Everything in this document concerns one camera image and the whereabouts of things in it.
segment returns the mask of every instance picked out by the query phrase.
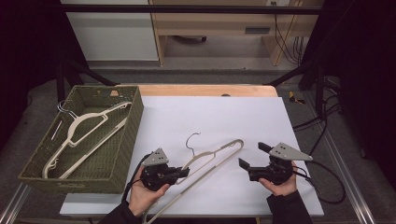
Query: hanger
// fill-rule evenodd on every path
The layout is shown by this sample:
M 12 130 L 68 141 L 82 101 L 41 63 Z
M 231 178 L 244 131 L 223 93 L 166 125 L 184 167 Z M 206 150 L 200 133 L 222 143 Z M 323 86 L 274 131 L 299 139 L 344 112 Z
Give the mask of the hanger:
M 235 153 L 239 152 L 243 146 L 244 146 L 244 141 L 242 141 L 241 139 L 235 139 L 230 143 L 227 143 L 226 145 L 220 147 L 217 150 L 214 151 L 207 151 L 207 152 L 203 152 L 200 153 L 196 156 L 193 156 L 191 160 L 189 160 L 184 166 L 184 169 L 187 169 L 186 165 L 191 165 L 193 162 L 199 160 L 200 158 L 207 156 L 207 155 L 213 155 L 214 158 L 211 159 L 210 161 L 214 160 L 216 157 L 216 153 L 219 152 L 220 150 L 226 148 L 226 147 L 233 147 L 235 146 L 236 143 L 240 144 L 240 148 L 238 148 L 235 152 L 231 153 L 230 155 L 228 155 L 225 159 L 223 159 L 222 161 L 220 161 L 219 163 L 217 163 L 216 165 L 214 165 L 213 167 L 211 167 L 209 170 L 207 170 L 203 175 L 199 176 L 194 182 L 192 182 L 191 184 L 189 184 L 185 189 L 183 189 L 183 191 L 181 191 L 170 203 L 168 203 L 160 212 L 158 212 L 154 217 L 152 217 L 149 221 L 147 221 L 147 215 L 149 213 L 149 210 L 151 209 L 151 207 L 154 205 L 152 204 L 148 210 L 143 214 L 143 218 L 142 218 L 142 224 L 151 224 L 155 219 L 157 219 L 157 217 L 159 217 L 166 209 L 168 209 L 170 206 L 172 206 L 172 204 L 174 204 L 178 199 L 180 199 L 189 189 L 191 189 L 196 183 L 198 183 L 200 180 L 202 180 L 206 175 L 208 175 L 210 172 L 214 171 L 218 166 L 220 166 L 222 163 L 224 163 L 225 161 L 227 161 L 228 159 L 231 158 L 231 156 L 233 156 Z M 197 171 L 193 172 L 191 175 L 187 176 L 186 178 L 184 178 L 183 180 L 187 179 L 188 177 L 192 176 L 193 174 L 195 174 Z
M 126 118 L 123 119 L 116 127 L 114 127 L 105 137 L 103 137 L 94 147 L 92 147 L 85 155 L 83 155 L 78 161 L 76 161 L 64 174 L 62 174 L 59 178 L 66 179 L 85 161 L 87 160 L 91 154 L 96 151 L 103 143 L 105 143 L 111 136 L 113 136 L 119 129 L 121 129 L 126 123 Z
M 82 140 L 84 140 L 88 135 L 90 135 L 93 131 L 95 131 L 96 129 L 98 129 L 102 124 L 104 124 L 107 120 L 108 120 L 108 116 L 107 114 L 116 110 L 116 109 L 124 109 L 126 108 L 128 105 L 131 105 L 132 102 L 128 102 L 128 101 L 124 101 L 121 103 L 118 103 L 116 105 L 111 106 L 109 109 L 106 109 L 100 113 L 88 113 L 88 114 L 84 114 L 82 116 L 77 116 L 73 111 L 70 110 L 65 110 L 64 108 L 62 108 L 62 102 L 60 102 L 58 104 L 58 109 L 61 112 L 65 112 L 68 113 L 73 119 L 74 121 L 70 124 L 69 130 L 67 131 L 67 137 L 66 140 L 64 140 L 64 142 L 61 144 L 60 147 L 58 147 L 58 149 L 55 151 L 55 153 L 49 158 L 49 160 L 47 161 L 46 165 L 43 168 L 42 171 L 42 177 L 43 178 L 48 178 L 48 172 L 49 170 L 53 170 L 56 168 L 56 164 L 58 163 L 58 157 L 61 155 L 61 153 L 64 151 L 64 149 L 67 146 L 70 147 L 76 147 Z M 102 117 L 102 120 L 99 122 L 99 124 L 97 124 L 93 129 L 91 129 L 89 132 L 87 132 L 86 134 L 84 134 L 84 136 L 82 136 L 81 138 L 79 138 L 76 142 L 73 142 L 71 139 L 75 133 L 75 130 L 77 128 L 77 126 L 84 120 L 86 119 L 91 119 L 91 118 L 98 118 L 98 117 Z
M 195 161 L 198 161 L 198 160 L 201 159 L 202 157 L 206 157 L 206 156 L 212 155 L 213 158 L 210 159 L 209 161 L 207 161 L 207 162 L 206 162 L 205 164 L 203 164 L 202 166 L 200 166 L 200 167 L 199 167 L 198 169 L 196 169 L 194 172 L 190 173 L 187 177 L 181 179 L 180 181 L 177 181 L 176 184 L 179 185 L 179 184 L 183 183 L 183 181 L 185 181 L 187 178 L 189 178 L 190 176 L 194 175 L 196 172 L 198 172 L 199 170 L 201 170 L 201 169 L 202 169 L 204 166 L 206 166 L 208 163 L 210 163 L 211 161 L 213 161 L 213 160 L 216 158 L 216 155 L 217 155 L 217 153 L 218 153 L 219 151 L 221 151 L 221 150 L 223 150 L 224 148 L 227 148 L 227 147 L 233 147 L 236 143 L 240 143 L 241 147 L 240 147 L 239 149 L 241 149 L 241 148 L 244 146 L 244 142 L 243 142 L 241 139 L 236 139 L 236 140 L 233 140 L 232 142 L 229 142 L 229 143 L 227 143 L 226 145 L 220 147 L 219 149 L 216 149 L 216 150 L 213 150 L 213 151 L 205 151 L 205 152 L 202 152 L 202 153 L 200 153 L 200 154 L 198 154 L 198 155 L 192 156 L 192 158 L 191 158 L 189 161 L 187 161 L 187 163 L 186 163 L 184 166 L 181 167 L 181 170 L 185 170 L 185 169 L 189 168 L 189 166 L 190 166 L 191 164 L 193 164 Z

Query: black curtain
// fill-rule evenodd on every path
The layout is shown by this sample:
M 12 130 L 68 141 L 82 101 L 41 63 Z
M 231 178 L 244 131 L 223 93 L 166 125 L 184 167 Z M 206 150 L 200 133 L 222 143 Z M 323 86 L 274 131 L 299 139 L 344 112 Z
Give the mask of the black curtain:
M 334 7 L 339 4 L 337 2 L 328 0 L 325 3 Z M 340 78 L 340 101 L 347 120 L 358 136 L 363 151 L 377 161 L 394 188 L 395 15 L 396 1 L 357 0 L 337 27 L 319 60 L 325 76 Z M 311 35 L 305 60 L 314 55 L 318 43 L 340 18 L 321 17 Z
M 0 148 L 30 102 L 29 90 L 55 79 L 63 60 L 88 67 L 65 13 L 44 13 L 43 4 L 61 2 L 0 0 Z

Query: black sleeve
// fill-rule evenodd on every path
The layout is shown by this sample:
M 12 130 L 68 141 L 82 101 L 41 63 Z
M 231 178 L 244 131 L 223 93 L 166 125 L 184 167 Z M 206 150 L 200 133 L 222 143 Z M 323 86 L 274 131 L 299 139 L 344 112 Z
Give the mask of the black sleeve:
M 128 203 L 123 202 L 117 206 L 113 211 L 107 214 L 98 224 L 138 224 L 141 220 L 134 216 L 129 210 Z
M 274 196 L 267 198 L 273 214 L 273 224 L 311 224 L 311 216 L 298 190 L 288 196 Z

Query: green woven basket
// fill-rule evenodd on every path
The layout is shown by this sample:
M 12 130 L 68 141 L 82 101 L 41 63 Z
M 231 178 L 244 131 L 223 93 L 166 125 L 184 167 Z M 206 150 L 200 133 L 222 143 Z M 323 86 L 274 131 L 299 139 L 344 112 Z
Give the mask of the green woven basket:
M 64 109 L 81 116 L 102 112 L 124 101 L 132 102 L 132 105 L 108 113 L 108 120 L 76 147 L 67 146 L 58 157 L 56 168 L 49 171 L 49 178 L 43 178 L 42 170 L 46 162 L 64 142 L 68 128 L 74 121 L 68 113 L 58 113 L 35 153 L 20 173 L 19 180 L 46 192 L 123 193 L 144 109 L 139 88 L 75 86 L 63 105 Z M 123 128 L 105 141 L 73 174 L 66 179 L 58 178 L 125 118 L 127 120 Z M 103 119 L 93 118 L 81 122 L 72 140 L 78 140 L 101 120 Z

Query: hand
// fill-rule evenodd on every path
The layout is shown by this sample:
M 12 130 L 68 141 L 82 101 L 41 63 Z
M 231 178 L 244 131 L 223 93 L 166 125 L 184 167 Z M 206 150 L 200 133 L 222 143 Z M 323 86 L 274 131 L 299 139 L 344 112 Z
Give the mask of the hand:
M 140 179 L 144 167 L 141 166 L 134 177 L 134 182 Z M 142 181 L 136 181 L 131 188 L 131 199 L 129 202 L 129 209 L 136 217 L 142 216 L 142 214 L 149 209 L 149 207 L 158 201 L 165 192 L 170 188 L 169 184 L 163 185 L 157 191 L 146 189 Z
M 297 171 L 297 168 L 295 167 L 296 164 L 294 163 L 294 161 L 292 161 L 291 164 L 294 167 L 293 170 Z M 265 186 L 266 189 L 271 190 L 271 192 L 275 196 L 278 195 L 287 196 L 297 190 L 296 174 L 293 174 L 285 183 L 282 183 L 280 185 L 275 185 L 265 178 L 260 178 L 259 182 L 263 186 Z

